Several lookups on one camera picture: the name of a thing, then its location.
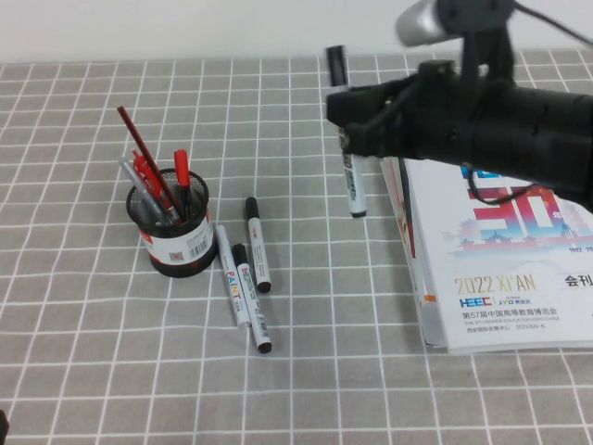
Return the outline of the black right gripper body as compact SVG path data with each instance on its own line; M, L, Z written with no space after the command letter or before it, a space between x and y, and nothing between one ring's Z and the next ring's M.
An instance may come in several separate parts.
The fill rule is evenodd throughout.
M421 63L397 98L395 153L400 158L468 163L470 104L451 60Z

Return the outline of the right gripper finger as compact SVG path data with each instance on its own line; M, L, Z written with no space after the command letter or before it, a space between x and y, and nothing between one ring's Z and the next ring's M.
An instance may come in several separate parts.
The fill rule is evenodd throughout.
M364 158L401 157L408 153L404 142L402 112L384 110L364 123L345 127L346 152Z
M336 126L371 125L395 117L416 78L350 87L326 97L326 119Z

